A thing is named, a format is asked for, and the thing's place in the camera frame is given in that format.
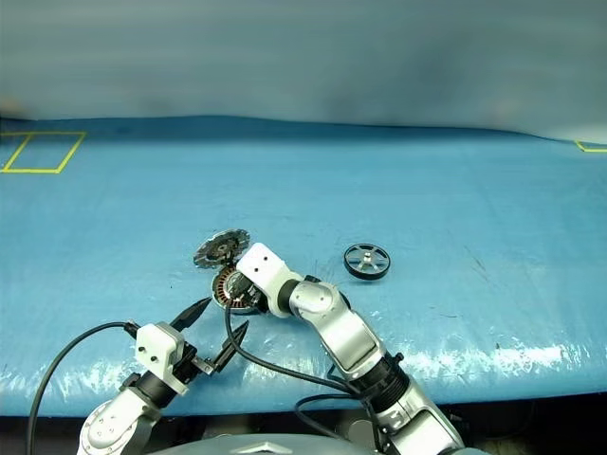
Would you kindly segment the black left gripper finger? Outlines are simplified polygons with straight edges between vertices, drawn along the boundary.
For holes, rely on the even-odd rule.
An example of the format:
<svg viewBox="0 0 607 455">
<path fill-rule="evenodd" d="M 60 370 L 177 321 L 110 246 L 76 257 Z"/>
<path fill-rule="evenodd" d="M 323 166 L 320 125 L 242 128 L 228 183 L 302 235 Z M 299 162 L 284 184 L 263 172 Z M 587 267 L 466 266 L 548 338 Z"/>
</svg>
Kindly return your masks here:
<svg viewBox="0 0 607 455">
<path fill-rule="evenodd" d="M 221 373 L 233 359 L 233 357 L 238 353 L 238 349 L 240 348 L 242 341 L 247 334 L 248 326 L 249 321 L 246 320 L 236 329 L 229 329 L 227 331 L 227 338 L 222 344 L 219 354 L 212 361 L 213 371 L 215 373 Z"/>
<path fill-rule="evenodd" d="M 196 301 L 179 313 L 170 323 L 170 326 L 178 332 L 191 327 L 205 312 L 211 301 L 211 297 Z"/>
</svg>

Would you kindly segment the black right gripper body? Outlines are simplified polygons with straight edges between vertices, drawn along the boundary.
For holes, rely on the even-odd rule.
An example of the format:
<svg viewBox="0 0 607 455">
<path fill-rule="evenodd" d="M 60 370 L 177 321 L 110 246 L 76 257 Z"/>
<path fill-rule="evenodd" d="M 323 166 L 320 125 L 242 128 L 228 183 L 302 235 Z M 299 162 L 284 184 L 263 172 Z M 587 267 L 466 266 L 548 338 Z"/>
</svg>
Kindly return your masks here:
<svg viewBox="0 0 607 455">
<path fill-rule="evenodd" d="M 248 278 L 238 276 L 234 282 L 234 308 L 239 312 L 265 312 L 267 298 Z"/>
</svg>

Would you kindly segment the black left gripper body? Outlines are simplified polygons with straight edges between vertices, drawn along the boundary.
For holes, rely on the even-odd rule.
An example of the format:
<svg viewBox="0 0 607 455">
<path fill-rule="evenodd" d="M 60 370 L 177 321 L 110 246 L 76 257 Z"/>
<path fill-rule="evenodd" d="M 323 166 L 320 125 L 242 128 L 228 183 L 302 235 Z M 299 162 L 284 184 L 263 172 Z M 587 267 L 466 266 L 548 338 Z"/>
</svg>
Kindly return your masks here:
<svg viewBox="0 0 607 455">
<path fill-rule="evenodd" d="M 188 342 L 184 343 L 181 359 L 175 364 L 175 377 L 182 384 L 190 384 L 200 373 L 212 375 L 215 364 L 197 354 L 197 349 Z"/>
</svg>

